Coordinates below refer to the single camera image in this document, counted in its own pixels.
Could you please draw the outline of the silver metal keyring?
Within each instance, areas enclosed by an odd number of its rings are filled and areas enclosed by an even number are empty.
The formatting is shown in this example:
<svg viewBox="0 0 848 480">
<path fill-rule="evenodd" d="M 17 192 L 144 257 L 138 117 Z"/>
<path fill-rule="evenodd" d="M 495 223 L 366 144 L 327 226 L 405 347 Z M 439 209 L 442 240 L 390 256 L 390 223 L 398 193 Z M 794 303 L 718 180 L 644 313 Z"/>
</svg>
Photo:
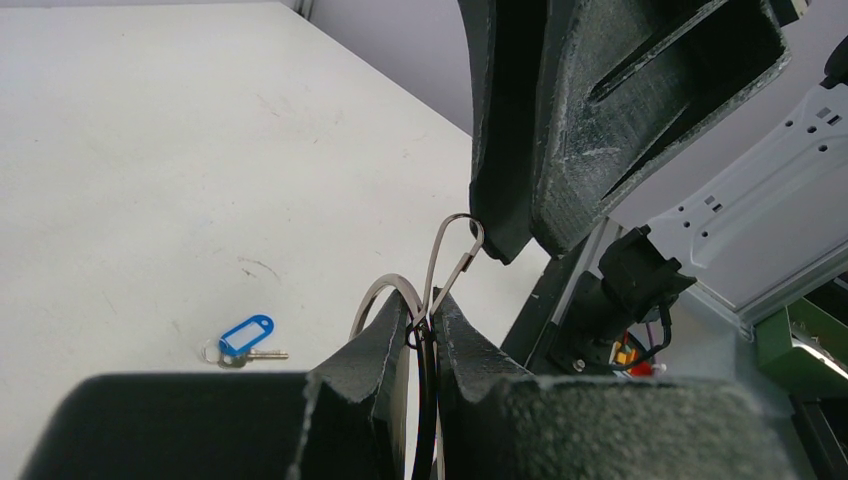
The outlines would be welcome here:
<svg viewBox="0 0 848 480">
<path fill-rule="evenodd" d="M 471 248 L 464 252 L 438 292 L 434 291 L 434 274 L 438 255 L 445 233 L 451 223 L 466 219 L 475 237 Z M 446 217 L 440 224 L 431 249 L 425 275 L 424 293 L 419 294 L 405 277 L 390 273 L 375 280 L 366 291 L 354 317 L 349 338 L 357 337 L 365 327 L 366 318 L 378 294 L 386 289 L 395 289 L 406 302 L 410 320 L 405 326 L 404 341 L 416 352 L 419 386 L 418 431 L 411 477 L 428 479 L 437 439 L 438 426 L 438 380 L 439 368 L 433 317 L 450 289 L 460 276 L 466 272 L 482 248 L 485 231 L 482 223 L 468 213 L 455 213 Z"/>
</svg>

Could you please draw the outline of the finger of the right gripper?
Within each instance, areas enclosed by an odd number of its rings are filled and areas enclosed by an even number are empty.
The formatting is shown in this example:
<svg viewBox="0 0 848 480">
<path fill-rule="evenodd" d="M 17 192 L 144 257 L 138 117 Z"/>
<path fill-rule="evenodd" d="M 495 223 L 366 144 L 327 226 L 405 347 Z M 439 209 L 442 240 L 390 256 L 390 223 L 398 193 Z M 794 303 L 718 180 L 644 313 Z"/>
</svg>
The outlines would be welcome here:
<svg viewBox="0 0 848 480">
<path fill-rule="evenodd" d="M 483 226 L 484 251 L 508 265 L 531 238 L 536 90 L 547 4 L 466 0 L 459 8 L 472 89 L 470 213 Z"/>
<path fill-rule="evenodd" d="M 536 88 L 530 230 L 567 253 L 784 69 L 768 1 L 551 1 Z"/>
</svg>

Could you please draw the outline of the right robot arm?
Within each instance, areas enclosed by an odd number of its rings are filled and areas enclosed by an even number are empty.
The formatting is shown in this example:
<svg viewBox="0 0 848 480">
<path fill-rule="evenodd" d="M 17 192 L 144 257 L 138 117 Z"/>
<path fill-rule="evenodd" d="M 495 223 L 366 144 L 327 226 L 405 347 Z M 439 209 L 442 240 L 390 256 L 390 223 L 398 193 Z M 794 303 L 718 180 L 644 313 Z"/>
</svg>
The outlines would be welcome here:
<svg viewBox="0 0 848 480">
<path fill-rule="evenodd" d="M 463 1 L 473 102 L 469 201 L 486 253 L 549 255 L 503 342 L 536 373 L 626 374 L 719 253 L 847 162 L 847 47 L 752 149 L 580 271 L 591 232 L 669 160 L 777 77 L 803 1 Z"/>
</svg>

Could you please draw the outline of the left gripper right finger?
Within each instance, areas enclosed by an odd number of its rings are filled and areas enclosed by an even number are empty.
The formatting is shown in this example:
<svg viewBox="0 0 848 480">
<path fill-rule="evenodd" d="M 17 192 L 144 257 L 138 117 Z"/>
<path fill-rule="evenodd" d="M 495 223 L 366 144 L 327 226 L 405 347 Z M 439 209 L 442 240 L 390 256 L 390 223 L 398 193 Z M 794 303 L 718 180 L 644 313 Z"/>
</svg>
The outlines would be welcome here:
<svg viewBox="0 0 848 480">
<path fill-rule="evenodd" d="M 727 323 L 673 311 L 648 379 L 533 374 L 447 299 L 435 317 L 442 479 L 810 479 L 785 394 Z"/>
</svg>

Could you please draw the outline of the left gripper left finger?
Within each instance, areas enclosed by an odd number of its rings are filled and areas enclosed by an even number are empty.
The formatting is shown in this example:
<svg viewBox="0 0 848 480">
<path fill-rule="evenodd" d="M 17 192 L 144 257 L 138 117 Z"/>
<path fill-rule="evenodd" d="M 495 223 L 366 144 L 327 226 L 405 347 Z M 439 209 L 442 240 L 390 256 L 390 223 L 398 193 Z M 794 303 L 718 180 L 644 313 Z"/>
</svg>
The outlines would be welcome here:
<svg viewBox="0 0 848 480">
<path fill-rule="evenodd" d="M 26 479 L 400 479 L 408 307 L 308 372 L 110 374 L 62 401 Z"/>
</svg>

